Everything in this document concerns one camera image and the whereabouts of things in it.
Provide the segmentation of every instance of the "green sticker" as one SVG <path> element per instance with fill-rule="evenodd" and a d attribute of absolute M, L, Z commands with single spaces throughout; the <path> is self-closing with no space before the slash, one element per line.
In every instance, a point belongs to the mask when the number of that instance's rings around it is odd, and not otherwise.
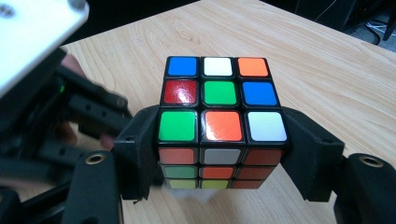
<path fill-rule="evenodd" d="M 235 86 L 231 81 L 207 81 L 204 93 L 205 103 L 209 105 L 236 104 Z"/>
<path fill-rule="evenodd" d="M 195 178 L 195 169 L 192 166 L 167 166 L 164 172 L 168 178 Z"/>
<path fill-rule="evenodd" d="M 192 111 L 165 111 L 161 116 L 159 138 L 163 141 L 192 141 L 196 116 Z"/>
<path fill-rule="evenodd" d="M 169 180 L 171 189 L 195 189 L 195 180 Z"/>

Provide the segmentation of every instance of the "black cable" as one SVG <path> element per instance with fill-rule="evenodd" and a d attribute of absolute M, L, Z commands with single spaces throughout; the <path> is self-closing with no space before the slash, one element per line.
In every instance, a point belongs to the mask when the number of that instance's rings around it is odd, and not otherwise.
<path fill-rule="evenodd" d="M 370 33 L 372 33 L 375 36 L 375 41 L 372 42 L 374 45 L 378 45 L 379 42 L 381 42 L 381 36 L 377 34 L 372 28 L 370 28 L 368 25 L 364 25 L 364 28 L 366 28 Z"/>
<path fill-rule="evenodd" d="M 384 25 L 388 25 L 388 23 L 386 21 L 373 20 L 373 22 L 377 22 L 377 23 L 381 23 L 381 24 L 384 24 Z"/>
<path fill-rule="evenodd" d="M 325 12 L 327 12 L 327 10 L 329 10 L 329 8 L 331 8 L 332 5 L 334 5 L 334 3 L 335 3 L 336 1 L 337 1 L 337 0 L 334 0 L 328 7 L 326 7 L 326 9 L 324 9 L 324 11 L 322 11 L 322 13 L 320 13 L 320 15 L 318 15 L 317 18 L 316 18 L 314 21 L 318 21 L 318 19 L 319 19 Z"/>

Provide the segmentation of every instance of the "wooden table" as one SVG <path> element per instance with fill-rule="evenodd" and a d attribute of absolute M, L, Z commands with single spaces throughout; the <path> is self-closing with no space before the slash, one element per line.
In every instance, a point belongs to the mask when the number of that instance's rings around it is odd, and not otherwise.
<path fill-rule="evenodd" d="M 88 78 L 126 96 L 133 113 L 160 102 L 170 55 L 265 57 L 280 102 L 364 152 L 396 165 L 396 54 L 255 0 L 200 1 L 65 46 Z M 281 166 L 258 190 L 207 203 L 152 189 L 123 203 L 126 223 L 334 223 L 305 202 Z"/>

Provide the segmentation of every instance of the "cube front face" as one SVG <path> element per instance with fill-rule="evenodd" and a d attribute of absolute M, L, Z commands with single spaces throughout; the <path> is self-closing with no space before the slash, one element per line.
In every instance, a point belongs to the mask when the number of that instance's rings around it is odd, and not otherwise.
<path fill-rule="evenodd" d="M 289 142 L 264 58 L 168 57 L 160 107 L 172 189 L 257 189 Z"/>

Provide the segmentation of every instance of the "blue sticker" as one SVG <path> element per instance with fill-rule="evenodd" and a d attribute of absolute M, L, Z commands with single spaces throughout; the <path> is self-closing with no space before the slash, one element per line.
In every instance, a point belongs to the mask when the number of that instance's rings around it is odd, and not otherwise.
<path fill-rule="evenodd" d="M 244 82 L 245 101 L 248 105 L 276 105 L 274 87 L 269 82 Z"/>
<path fill-rule="evenodd" d="M 172 57 L 168 68 L 169 76 L 193 77 L 197 74 L 197 60 L 190 57 Z"/>

